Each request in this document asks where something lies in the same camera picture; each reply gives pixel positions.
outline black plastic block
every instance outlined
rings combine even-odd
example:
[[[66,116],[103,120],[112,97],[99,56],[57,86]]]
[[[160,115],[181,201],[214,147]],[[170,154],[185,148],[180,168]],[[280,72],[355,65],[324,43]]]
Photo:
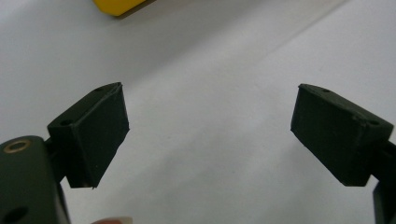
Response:
[[[396,224],[396,191],[378,183],[373,192],[375,224]]]
[[[91,91],[48,129],[52,144],[65,155],[70,186],[96,188],[129,131],[122,85]]]
[[[302,84],[291,122],[297,138],[346,186],[365,186],[375,147],[393,125],[321,87]]]

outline white table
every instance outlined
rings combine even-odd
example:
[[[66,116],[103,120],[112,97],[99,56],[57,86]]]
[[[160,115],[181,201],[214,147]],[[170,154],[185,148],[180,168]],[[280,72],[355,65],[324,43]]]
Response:
[[[300,83],[396,124],[396,2],[0,3],[0,140],[121,81],[131,123],[98,189],[63,182],[73,223],[374,223],[371,178],[342,186],[290,132]]]

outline screw hole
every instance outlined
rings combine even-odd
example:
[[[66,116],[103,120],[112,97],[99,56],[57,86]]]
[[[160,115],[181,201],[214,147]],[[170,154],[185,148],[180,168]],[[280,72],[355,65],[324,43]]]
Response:
[[[379,125],[379,122],[376,120],[370,120],[369,123],[372,125]]]
[[[71,123],[73,123],[73,120],[71,120],[71,119],[66,119],[66,120],[64,120],[64,121],[61,122],[61,125],[62,125],[62,126],[67,126],[67,125],[70,125]]]
[[[12,142],[4,148],[4,152],[11,154],[11,153],[16,153],[16,152],[25,150],[26,148],[28,148],[30,146],[30,143],[31,142],[28,139],[22,139],[22,140]]]
[[[23,217],[25,217],[27,212],[28,212],[27,207],[15,208],[15,209],[11,210],[10,212],[8,212],[4,216],[3,222],[4,223],[16,223],[19,220],[21,220]]]

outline black 3d-printed part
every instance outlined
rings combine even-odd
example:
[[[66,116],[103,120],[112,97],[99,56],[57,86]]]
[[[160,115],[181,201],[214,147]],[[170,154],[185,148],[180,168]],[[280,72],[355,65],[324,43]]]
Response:
[[[113,83],[72,105],[48,126],[71,188],[96,188],[129,131],[122,85]]]
[[[340,182],[365,186],[393,125],[332,91],[299,88],[291,130]]]
[[[396,188],[378,183],[373,192],[376,224],[396,224]]]
[[[1,223],[69,223],[43,139],[24,136],[0,145]]]
[[[393,143],[388,142],[375,153],[372,175],[383,187],[394,188],[396,192],[396,146]]]

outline yellow object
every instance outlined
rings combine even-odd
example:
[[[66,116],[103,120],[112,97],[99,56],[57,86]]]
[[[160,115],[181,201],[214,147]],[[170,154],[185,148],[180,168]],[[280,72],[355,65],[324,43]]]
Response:
[[[106,14],[119,16],[146,0],[93,0],[97,7]]]

